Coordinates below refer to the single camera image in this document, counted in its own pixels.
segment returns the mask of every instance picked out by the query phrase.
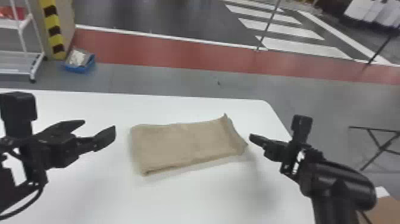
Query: metal pole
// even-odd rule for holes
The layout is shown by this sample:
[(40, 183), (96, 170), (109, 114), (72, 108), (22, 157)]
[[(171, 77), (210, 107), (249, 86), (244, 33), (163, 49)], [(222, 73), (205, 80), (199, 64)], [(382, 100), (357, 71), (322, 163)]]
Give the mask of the metal pole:
[(45, 52), (45, 49), (43, 48), (42, 38), (40, 38), (40, 33), (39, 33), (38, 24), (36, 23), (36, 20), (35, 20), (35, 18), (33, 17), (32, 8), (30, 7), (29, 1), (28, 1), (28, 0), (25, 0), (25, 4), (26, 4), (26, 7), (28, 8), (29, 13), (32, 15), (33, 28), (35, 29), (36, 37), (37, 37), (37, 40), (38, 40), (39, 45), (40, 45), (40, 50), (41, 50), (42, 53), (43, 53), (43, 52)]
[(266, 34), (267, 34), (267, 32), (268, 32), (268, 28), (270, 27), (270, 24), (272, 23), (272, 20), (274, 19), (274, 16), (275, 16), (275, 14), (276, 14), (276, 11), (278, 10), (278, 7), (279, 7), (279, 5), (280, 5), (280, 2), (281, 2), (281, 0), (278, 0), (278, 1), (276, 2), (276, 4), (275, 4), (275, 9), (274, 9), (274, 11), (272, 12), (272, 15), (271, 15), (271, 17), (270, 17), (270, 19), (269, 19), (269, 21), (268, 21), (267, 27), (266, 27), (265, 30), (264, 30), (264, 33), (262, 34), (262, 37), (261, 37), (261, 39), (260, 39), (260, 42), (259, 42), (259, 44), (258, 44), (258, 46), (257, 46), (256, 51), (258, 51), (258, 50), (260, 49), (260, 47), (263, 45), (264, 37), (266, 36)]
[(312, 6), (313, 7), (315, 7), (315, 5), (317, 5), (317, 2), (318, 2), (319, 0), (314, 0), (314, 2), (312, 2)]
[(390, 40), (395, 36), (395, 33), (400, 29), (400, 24), (398, 25), (398, 27), (396, 28), (396, 31), (394, 31), (393, 33), (390, 33), (389, 36), (387, 37), (386, 41), (383, 43), (383, 45), (378, 49), (378, 51), (374, 54), (374, 56), (370, 59), (370, 61), (367, 63), (368, 65), (370, 65), (375, 58), (383, 51), (383, 49), (386, 47), (386, 45), (390, 42)]
[(15, 24), (17, 25), (17, 30), (18, 30), (18, 37), (20, 38), (22, 50), (24, 51), (24, 56), (25, 56), (25, 61), (26, 61), (26, 70), (27, 72), (30, 73), (30, 65), (29, 65), (29, 58), (28, 58), (28, 51), (26, 49), (26, 44), (23, 36), (23, 29), (24, 27), (21, 27), (21, 21), (18, 13), (17, 13), (17, 7), (15, 6), (14, 0), (10, 0), (11, 8), (12, 8), (12, 13), (14, 14), (14, 19), (15, 19)]

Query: robotic arm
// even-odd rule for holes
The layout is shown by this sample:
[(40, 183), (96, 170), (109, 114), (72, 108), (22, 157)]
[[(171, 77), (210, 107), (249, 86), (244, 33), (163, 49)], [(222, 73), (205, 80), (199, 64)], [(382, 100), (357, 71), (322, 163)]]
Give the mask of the robotic arm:
[(281, 162), (280, 173), (300, 186), (310, 197), (316, 224), (357, 224), (356, 211), (372, 209), (376, 204), (374, 185), (354, 169), (328, 161), (306, 143), (312, 118), (295, 115), (290, 142), (250, 135), (250, 141), (265, 150), (264, 156)]
[[(93, 137), (80, 138), (73, 135), (72, 132), (85, 123), (84, 120), (59, 122), (32, 135), (31, 122), (37, 119), (36, 102), (32, 94), (0, 94), (0, 109), (6, 133), (6, 136), (0, 139), (0, 214), (37, 192), (19, 209), (0, 215), (0, 220), (20, 213), (39, 199), (48, 183), (47, 170), (65, 168), (80, 155), (90, 151), (97, 152), (115, 140), (115, 126)], [(2, 165), (7, 159), (7, 154), (19, 159), (23, 164), (26, 181), (18, 186), (15, 185), (11, 169)]]

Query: crosswalk stripe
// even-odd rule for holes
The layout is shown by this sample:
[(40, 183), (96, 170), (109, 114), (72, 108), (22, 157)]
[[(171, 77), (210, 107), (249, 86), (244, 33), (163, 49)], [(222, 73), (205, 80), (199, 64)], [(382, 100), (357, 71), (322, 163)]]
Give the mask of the crosswalk stripe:
[[(247, 20), (245, 18), (239, 18), (239, 20), (247, 27), (250, 29), (254, 30), (265, 30), (267, 27), (267, 23), (265, 22), (260, 22), (260, 21), (255, 21), (255, 20)], [(295, 27), (289, 27), (289, 26), (282, 26), (278, 24), (271, 24), (270, 27), (268, 28), (269, 32), (274, 32), (274, 33), (282, 33), (286, 35), (292, 35), (292, 36), (300, 36), (303, 38), (313, 38), (313, 39), (318, 39), (318, 40), (324, 40), (320, 35), (316, 34), (316, 32), (312, 30), (306, 30), (302, 28), (295, 28)]]
[[(249, 6), (254, 6), (254, 7), (258, 7), (258, 8), (265, 8), (267, 10), (275, 9), (274, 5), (268, 5), (268, 4), (263, 4), (263, 3), (259, 3), (259, 2), (247, 1), (247, 0), (222, 0), (222, 1), (238, 3), (238, 4), (242, 4), (242, 5), (249, 5)], [(280, 13), (283, 13), (283, 10), (281, 10), (280, 8), (278, 8), (277, 11)]]
[(272, 49), (276, 51), (286, 51), (286, 52), (294, 52), (301, 54), (311, 54), (318, 55), (324, 57), (334, 57), (334, 58), (343, 58), (343, 59), (352, 59), (341, 50), (331, 47), (331, 46), (321, 46), (315, 45), (311, 43), (302, 43), (295, 41), (286, 41), (281, 39), (273, 39), (265, 37), (262, 41), (262, 44), (267, 49)]
[[(247, 8), (237, 7), (237, 6), (233, 6), (233, 5), (226, 5), (226, 7), (233, 13), (252, 15), (252, 16), (261, 17), (261, 18), (270, 18), (271, 17), (271, 13), (267, 13), (267, 12), (263, 12), (263, 11), (250, 10)], [(284, 21), (284, 22), (288, 22), (288, 23), (301, 24), (295, 18), (293, 18), (291, 16), (287, 16), (287, 15), (276, 14), (274, 16), (274, 20)]]
[[(331, 25), (325, 23), (324, 21), (320, 20), (318, 17), (312, 15), (311, 13), (302, 12), (302, 11), (298, 11), (298, 12), (300, 14), (302, 14), (303, 16), (305, 16), (307, 19), (315, 22), (316, 24), (318, 24), (322, 28), (326, 29), (327, 31), (329, 31), (333, 35), (337, 36), (339, 39), (341, 39), (342, 41), (346, 42), (348, 45), (350, 45), (353, 48), (357, 49), (359, 52), (363, 53), (365, 56), (370, 58), (375, 54), (373, 51), (371, 51), (370, 49), (366, 48), (364, 45), (358, 43), (357, 41), (353, 40), (352, 38), (350, 38), (349, 36), (345, 35), (344, 33), (336, 30)], [(382, 64), (391, 64), (390, 61), (388, 61), (387, 59), (383, 58), (380, 55), (378, 55), (375, 58), (375, 61), (377, 61), (378, 63), (382, 63)]]

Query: towel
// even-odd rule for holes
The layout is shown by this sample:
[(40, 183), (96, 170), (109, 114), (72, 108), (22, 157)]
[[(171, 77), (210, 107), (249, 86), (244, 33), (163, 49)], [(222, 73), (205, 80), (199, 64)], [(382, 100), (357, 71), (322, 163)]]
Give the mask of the towel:
[(142, 175), (244, 153), (247, 143), (226, 114), (207, 122), (137, 125), (133, 155)]

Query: black metal stand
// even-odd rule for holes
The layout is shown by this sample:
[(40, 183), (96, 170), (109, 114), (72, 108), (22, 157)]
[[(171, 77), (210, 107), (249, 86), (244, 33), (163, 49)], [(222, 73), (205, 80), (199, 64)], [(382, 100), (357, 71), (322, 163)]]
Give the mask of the black metal stand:
[(267, 27), (265, 28), (264, 32), (262, 33), (262, 37), (260, 38), (260, 42), (258, 43), (257, 49), (256, 49), (255, 51), (258, 51), (258, 50), (260, 49), (260, 47), (263, 45), (264, 37), (267, 35), (268, 28), (270, 28), (270, 25), (271, 25), (271, 23), (272, 23), (272, 21), (273, 21), (273, 19), (274, 19), (274, 16), (275, 16), (275, 14), (276, 14), (276, 11), (278, 10), (278, 7), (279, 7), (281, 1), (282, 1), (282, 0), (278, 0), (278, 1), (275, 3), (274, 11), (272, 12), (272, 15), (271, 15), (270, 19), (268, 20)]
[(383, 51), (383, 49), (386, 47), (386, 45), (392, 40), (392, 38), (395, 36), (395, 32), (390, 33), (389, 36), (387, 37), (386, 41), (383, 43), (383, 45), (378, 49), (378, 51), (374, 54), (374, 56), (370, 59), (370, 61), (367, 63), (370, 65), (375, 58)]
[[(372, 127), (358, 127), (358, 126), (349, 126), (349, 128), (366, 130), (368, 132), (368, 134), (370, 135), (370, 137), (372, 138), (372, 140), (374, 141), (376, 147), (378, 148), (378, 152), (376, 152), (376, 154), (365, 165), (363, 165), (362, 168), (360, 168), (360, 171), (365, 170), (365, 168), (367, 168), (383, 152), (400, 155), (399, 152), (388, 149), (394, 141), (396, 141), (397, 139), (400, 138), (400, 130), (387, 130), (387, 129), (378, 129), (378, 128), (372, 128)], [(378, 132), (394, 133), (395, 135), (393, 137), (391, 137), (389, 140), (387, 140), (383, 145), (380, 145), (378, 139), (375, 137), (374, 133), (372, 133), (372, 130), (375, 130)]]

